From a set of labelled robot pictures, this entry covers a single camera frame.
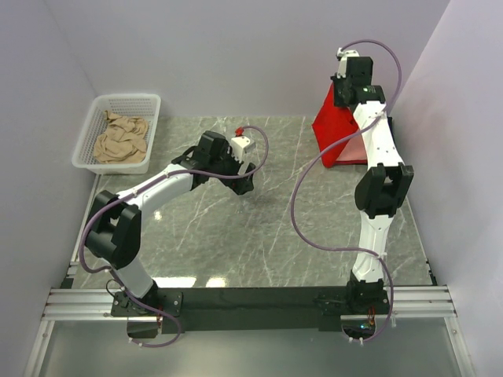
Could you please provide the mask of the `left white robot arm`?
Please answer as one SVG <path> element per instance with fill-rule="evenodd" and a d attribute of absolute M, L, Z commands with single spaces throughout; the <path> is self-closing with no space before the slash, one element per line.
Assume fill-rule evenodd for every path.
<path fill-rule="evenodd" d="M 138 253 L 142 221 L 164 204 L 217 178 L 237 195 L 253 190 L 254 163 L 246 177 L 238 177 L 244 157 L 255 142 L 242 134 L 226 139 L 206 131 L 197 145 L 188 148 L 167 167 L 131 189 L 97 194 L 91 207 L 83 245 L 108 263 L 111 272 L 131 293 L 129 306 L 138 315 L 152 313 L 157 305 L 158 286 L 145 271 Z"/>

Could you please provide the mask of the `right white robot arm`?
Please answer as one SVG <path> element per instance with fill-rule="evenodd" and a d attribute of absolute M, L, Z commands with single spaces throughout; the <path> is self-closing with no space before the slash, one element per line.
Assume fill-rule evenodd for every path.
<path fill-rule="evenodd" d="M 355 50 L 342 52 L 332 77 L 334 105 L 351 111 L 361 132 L 367 171 L 354 191 L 361 215 L 358 255 L 351 270 L 353 289 L 345 294 L 346 307 L 363 313 L 373 303 L 372 294 L 384 286 L 387 235 L 397 210 L 403 205 L 414 171 L 399 155 L 387 116 L 381 86 L 372 84 L 373 59 Z"/>

